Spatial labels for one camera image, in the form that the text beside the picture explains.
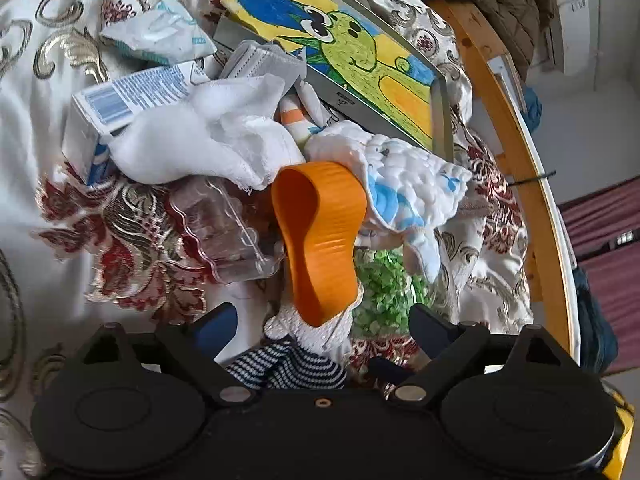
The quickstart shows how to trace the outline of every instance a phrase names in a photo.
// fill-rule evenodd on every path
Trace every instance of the blue and white fabric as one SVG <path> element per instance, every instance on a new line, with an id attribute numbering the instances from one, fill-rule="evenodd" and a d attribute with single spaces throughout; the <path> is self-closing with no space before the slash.
<path id="1" fill-rule="evenodd" d="M 433 282 L 440 270 L 434 229 L 455 215 L 471 172 L 401 139 L 365 132 L 341 121 L 309 139 L 307 160 L 332 160 L 351 170 L 368 199 L 356 244 L 403 246 L 411 274 Z"/>

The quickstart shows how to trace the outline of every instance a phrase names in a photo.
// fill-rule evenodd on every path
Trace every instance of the red curtain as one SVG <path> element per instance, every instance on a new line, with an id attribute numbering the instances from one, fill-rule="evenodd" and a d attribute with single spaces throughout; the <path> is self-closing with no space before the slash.
<path id="1" fill-rule="evenodd" d="M 618 338 L 607 373 L 640 367 L 640 242 L 584 260 L 593 295 Z"/>
<path id="2" fill-rule="evenodd" d="M 640 177 L 560 206 L 576 256 L 640 228 Z"/>

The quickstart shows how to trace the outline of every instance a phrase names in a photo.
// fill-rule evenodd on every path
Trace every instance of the white cloth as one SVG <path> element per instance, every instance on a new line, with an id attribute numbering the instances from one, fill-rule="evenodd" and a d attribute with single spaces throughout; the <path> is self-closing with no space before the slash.
<path id="1" fill-rule="evenodd" d="M 276 316 L 268 319 L 264 324 L 264 335 L 269 339 L 282 339 L 287 335 L 292 336 L 305 350 L 331 359 L 342 364 L 345 357 L 345 349 L 350 349 L 349 333 L 353 323 L 352 311 L 362 302 L 364 288 L 358 282 L 358 295 L 340 314 L 333 317 L 318 327 L 305 323 L 296 305 L 293 303 L 291 282 L 289 273 L 285 290 L 282 294 L 280 310 Z"/>
<path id="2" fill-rule="evenodd" d="M 311 120 L 319 128 L 324 128 L 329 122 L 329 119 L 331 119 L 331 114 L 320 101 L 316 90 L 306 81 L 298 79 L 298 81 L 296 81 L 296 92 Z"/>
<path id="3" fill-rule="evenodd" d="M 440 255 L 433 230 L 455 215 L 469 170 L 404 140 L 367 133 L 351 121 L 312 136 L 305 155 L 339 162 L 360 180 L 368 207 L 356 244 L 373 249 L 404 244 L 407 271 L 436 279 Z"/>
<path id="4" fill-rule="evenodd" d="M 305 161 L 286 128 L 271 119 L 283 85 L 271 74 L 199 85 L 183 102 L 137 115 L 109 143 L 111 158 L 143 184 L 205 174 L 264 189 L 280 168 Z"/>

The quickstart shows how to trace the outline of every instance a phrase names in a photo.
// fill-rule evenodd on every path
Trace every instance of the green dinosaur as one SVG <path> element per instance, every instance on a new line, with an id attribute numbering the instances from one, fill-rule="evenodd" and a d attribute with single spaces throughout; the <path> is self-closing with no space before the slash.
<path id="1" fill-rule="evenodd" d="M 423 128 L 420 129 L 410 115 L 398 106 L 401 106 L 402 102 L 413 108 L 415 105 L 418 108 L 424 106 L 423 110 L 411 110 L 414 112 L 414 118 L 417 114 L 429 113 L 430 88 L 407 74 L 410 69 L 409 62 L 404 57 L 398 57 L 395 67 L 382 63 L 377 59 L 376 42 L 372 35 L 361 27 L 353 16 L 338 11 L 328 12 L 327 16 L 331 23 L 324 27 L 320 24 L 321 39 L 285 36 L 281 38 L 319 50 L 320 54 L 307 59 L 309 63 L 327 63 L 330 67 L 328 76 L 331 79 L 353 88 L 416 139 L 423 140 L 425 135 L 430 137 L 429 127 L 424 126 L 430 124 L 430 118 L 418 119 L 418 122 L 423 124 Z"/>

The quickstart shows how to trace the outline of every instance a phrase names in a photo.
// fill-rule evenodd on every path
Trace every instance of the white cardboard box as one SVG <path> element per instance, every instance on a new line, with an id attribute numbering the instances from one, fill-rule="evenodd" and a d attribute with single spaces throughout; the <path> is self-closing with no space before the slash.
<path id="1" fill-rule="evenodd" d="M 222 66 L 209 56 L 204 69 L 197 61 L 159 66 L 86 88 L 71 98 L 62 153 L 88 186 L 115 169 L 108 143 L 142 110 L 176 103 L 210 82 Z"/>

